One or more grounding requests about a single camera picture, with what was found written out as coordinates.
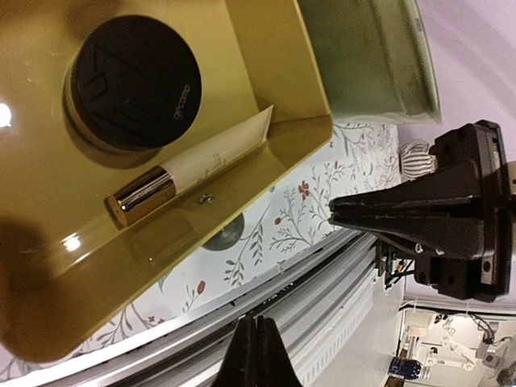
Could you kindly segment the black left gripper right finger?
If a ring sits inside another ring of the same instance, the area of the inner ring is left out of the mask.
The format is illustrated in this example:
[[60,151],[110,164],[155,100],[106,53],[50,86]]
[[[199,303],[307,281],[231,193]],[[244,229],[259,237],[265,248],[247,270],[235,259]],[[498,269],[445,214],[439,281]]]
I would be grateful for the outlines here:
[[272,318],[258,318],[258,386],[302,386]]

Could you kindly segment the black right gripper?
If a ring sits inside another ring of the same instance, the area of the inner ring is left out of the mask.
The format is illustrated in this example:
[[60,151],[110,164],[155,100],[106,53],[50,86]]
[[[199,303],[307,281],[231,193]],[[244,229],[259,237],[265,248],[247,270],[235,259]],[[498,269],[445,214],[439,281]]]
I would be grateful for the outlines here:
[[[438,137],[430,156],[433,173],[332,199],[330,222],[419,243],[418,284],[492,303],[509,292],[515,246],[515,194],[501,128],[487,120],[466,124]],[[403,212],[414,215],[390,216]]]

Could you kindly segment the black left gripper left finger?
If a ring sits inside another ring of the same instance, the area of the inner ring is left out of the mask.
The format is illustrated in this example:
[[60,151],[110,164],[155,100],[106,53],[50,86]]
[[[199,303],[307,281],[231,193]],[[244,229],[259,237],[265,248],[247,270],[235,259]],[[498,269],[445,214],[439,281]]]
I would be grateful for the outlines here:
[[253,318],[240,319],[212,387],[256,385],[256,341],[256,321]]

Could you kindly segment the green hard-shell suitcase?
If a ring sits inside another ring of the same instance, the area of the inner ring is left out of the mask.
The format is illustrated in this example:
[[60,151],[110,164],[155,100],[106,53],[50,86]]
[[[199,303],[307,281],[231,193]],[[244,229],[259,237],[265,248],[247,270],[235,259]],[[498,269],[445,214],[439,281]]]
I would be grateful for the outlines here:
[[442,119],[424,24],[415,1],[300,1],[336,122]]

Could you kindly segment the slim gold cosmetic pencil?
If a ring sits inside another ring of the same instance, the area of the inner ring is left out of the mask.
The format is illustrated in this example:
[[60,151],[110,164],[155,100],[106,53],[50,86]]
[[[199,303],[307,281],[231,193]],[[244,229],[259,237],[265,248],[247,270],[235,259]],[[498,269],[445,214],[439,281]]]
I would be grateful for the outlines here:
[[128,227],[247,156],[265,142],[273,109],[267,107],[130,181],[106,198],[108,211]]

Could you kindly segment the drawer cabinet with dark top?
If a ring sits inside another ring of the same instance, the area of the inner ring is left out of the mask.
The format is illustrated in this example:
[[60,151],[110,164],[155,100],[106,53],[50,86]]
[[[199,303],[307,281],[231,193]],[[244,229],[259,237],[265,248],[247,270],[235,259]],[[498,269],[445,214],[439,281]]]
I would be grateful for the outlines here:
[[[75,128],[69,70],[124,15],[158,19],[192,50],[200,110],[175,142],[113,153]],[[263,145],[128,226],[106,198],[269,106]],[[296,1],[4,1],[1,4],[1,343],[59,360],[331,137],[331,113]]]

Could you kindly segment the round cream compact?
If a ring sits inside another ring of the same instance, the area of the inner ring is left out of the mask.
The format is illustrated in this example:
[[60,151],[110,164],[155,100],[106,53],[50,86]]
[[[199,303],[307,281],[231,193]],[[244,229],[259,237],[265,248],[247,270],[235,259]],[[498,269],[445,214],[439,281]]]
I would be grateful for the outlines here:
[[193,125],[202,76],[189,45],[170,26],[124,15],[87,37],[66,91],[67,113],[85,139],[108,152],[147,152]]

